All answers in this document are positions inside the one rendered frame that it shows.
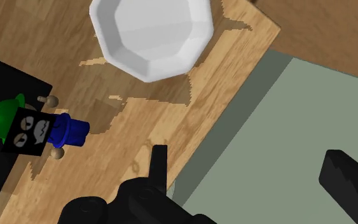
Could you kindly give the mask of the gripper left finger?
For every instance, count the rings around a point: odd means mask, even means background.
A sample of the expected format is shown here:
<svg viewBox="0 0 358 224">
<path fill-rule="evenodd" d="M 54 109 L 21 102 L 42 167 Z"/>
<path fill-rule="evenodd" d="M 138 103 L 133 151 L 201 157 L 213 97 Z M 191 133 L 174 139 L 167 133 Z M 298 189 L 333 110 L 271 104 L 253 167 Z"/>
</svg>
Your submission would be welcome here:
<svg viewBox="0 0 358 224">
<path fill-rule="evenodd" d="M 107 203 L 96 196 L 78 197 L 62 209 L 57 224 L 216 224 L 192 215 L 167 197 L 167 146 L 154 145 L 147 177 L 128 179 Z"/>
</svg>

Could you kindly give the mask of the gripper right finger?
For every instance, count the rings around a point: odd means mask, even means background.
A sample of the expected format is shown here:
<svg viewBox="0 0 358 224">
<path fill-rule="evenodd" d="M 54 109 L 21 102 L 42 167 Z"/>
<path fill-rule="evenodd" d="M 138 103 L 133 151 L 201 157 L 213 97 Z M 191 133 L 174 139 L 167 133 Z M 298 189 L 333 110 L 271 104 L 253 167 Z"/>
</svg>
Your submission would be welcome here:
<svg viewBox="0 0 358 224">
<path fill-rule="evenodd" d="M 319 183 L 358 224 L 358 162 L 342 150 L 327 150 Z"/>
</svg>

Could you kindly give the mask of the light wooden table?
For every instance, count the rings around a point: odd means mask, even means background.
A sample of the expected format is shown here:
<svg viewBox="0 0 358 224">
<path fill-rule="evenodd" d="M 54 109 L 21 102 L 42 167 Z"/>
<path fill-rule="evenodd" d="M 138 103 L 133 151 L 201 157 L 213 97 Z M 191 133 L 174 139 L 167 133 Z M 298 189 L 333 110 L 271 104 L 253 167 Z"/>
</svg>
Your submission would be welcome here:
<svg viewBox="0 0 358 224">
<path fill-rule="evenodd" d="M 279 33 L 248 0 L 212 0 L 214 35 L 188 74 L 143 83 L 107 64 L 91 0 L 0 0 L 0 60 L 52 85 L 58 112 L 90 122 L 60 160 L 20 155 L 0 193 L 0 224 L 56 224 L 71 199 L 108 201 L 169 147 L 168 181 L 186 162 Z"/>
</svg>

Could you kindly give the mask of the pale green rug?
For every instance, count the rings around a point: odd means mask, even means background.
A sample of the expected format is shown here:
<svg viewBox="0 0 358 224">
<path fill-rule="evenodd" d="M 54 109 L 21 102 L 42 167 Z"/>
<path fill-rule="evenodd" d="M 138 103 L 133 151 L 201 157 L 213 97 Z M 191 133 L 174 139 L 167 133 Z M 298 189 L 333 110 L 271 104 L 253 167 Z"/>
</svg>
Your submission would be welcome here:
<svg viewBox="0 0 358 224">
<path fill-rule="evenodd" d="M 175 181 L 217 224 L 354 224 L 320 186 L 328 149 L 358 161 L 358 78 L 265 53 Z"/>
</svg>

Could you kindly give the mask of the white octagonal bowl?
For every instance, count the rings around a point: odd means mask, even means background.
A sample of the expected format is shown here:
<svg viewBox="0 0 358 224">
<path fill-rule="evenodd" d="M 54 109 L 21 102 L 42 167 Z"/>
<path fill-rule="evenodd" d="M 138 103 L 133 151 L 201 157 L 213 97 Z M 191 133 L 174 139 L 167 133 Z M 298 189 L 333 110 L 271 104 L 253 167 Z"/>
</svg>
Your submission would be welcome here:
<svg viewBox="0 0 358 224">
<path fill-rule="evenodd" d="M 185 74 L 210 41 L 210 0 L 92 0 L 103 57 L 146 82 Z"/>
</svg>

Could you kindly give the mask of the toy figure with green hat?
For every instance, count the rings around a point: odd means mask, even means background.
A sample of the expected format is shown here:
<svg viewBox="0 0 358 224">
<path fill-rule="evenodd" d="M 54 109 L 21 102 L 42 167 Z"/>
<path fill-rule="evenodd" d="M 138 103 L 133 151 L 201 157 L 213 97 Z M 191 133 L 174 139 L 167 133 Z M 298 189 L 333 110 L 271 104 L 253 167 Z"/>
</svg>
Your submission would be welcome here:
<svg viewBox="0 0 358 224">
<path fill-rule="evenodd" d="M 51 156 L 64 156 L 65 145 L 81 147 L 89 134 L 90 124 L 71 118 L 68 113 L 43 113 L 25 102 L 24 94 L 0 101 L 0 139 L 2 151 L 41 156 L 47 143 Z"/>
</svg>

